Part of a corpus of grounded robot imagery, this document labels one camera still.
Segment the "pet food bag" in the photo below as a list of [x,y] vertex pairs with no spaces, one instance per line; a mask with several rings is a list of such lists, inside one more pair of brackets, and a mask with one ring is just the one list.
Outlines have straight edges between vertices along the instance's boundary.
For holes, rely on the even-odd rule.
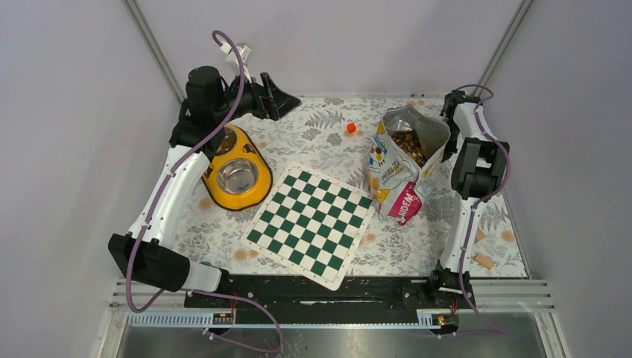
[[420,212],[449,138],[446,123],[411,104],[386,111],[372,137],[367,162],[380,218],[403,226]]

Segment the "wooden cube near right arm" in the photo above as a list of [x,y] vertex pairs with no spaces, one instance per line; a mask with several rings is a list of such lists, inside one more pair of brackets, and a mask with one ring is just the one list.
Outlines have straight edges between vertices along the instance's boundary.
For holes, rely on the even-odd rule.
[[475,243],[482,241],[486,237],[487,234],[481,228],[478,228],[475,235]]

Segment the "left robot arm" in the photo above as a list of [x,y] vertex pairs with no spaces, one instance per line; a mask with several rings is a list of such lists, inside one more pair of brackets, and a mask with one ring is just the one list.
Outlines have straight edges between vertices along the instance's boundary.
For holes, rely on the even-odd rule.
[[114,233],[108,242],[126,278],[169,292],[203,290],[215,307],[229,301],[231,287],[221,280],[219,268],[194,263],[173,247],[186,202],[216,155],[226,122],[247,114],[276,121],[300,105],[300,99],[282,91],[268,73],[260,77],[242,83],[236,76],[226,84],[215,67],[190,71],[161,178],[130,229]]

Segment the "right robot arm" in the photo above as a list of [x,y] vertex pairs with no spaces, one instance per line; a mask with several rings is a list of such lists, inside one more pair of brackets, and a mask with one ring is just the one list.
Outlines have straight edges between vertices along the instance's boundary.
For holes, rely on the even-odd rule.
[[444,98],[440,115],[450,129],[443,160],[456,156],[450,185],[455,193],[454,215],[447,245],[427,283],[432,304],[446,307],[454,300],[473,296],[470,260],[481,211],[506,184],[511,166],[510,146],[490,130],[485,118],[485,98],[466,94],[467,85]]

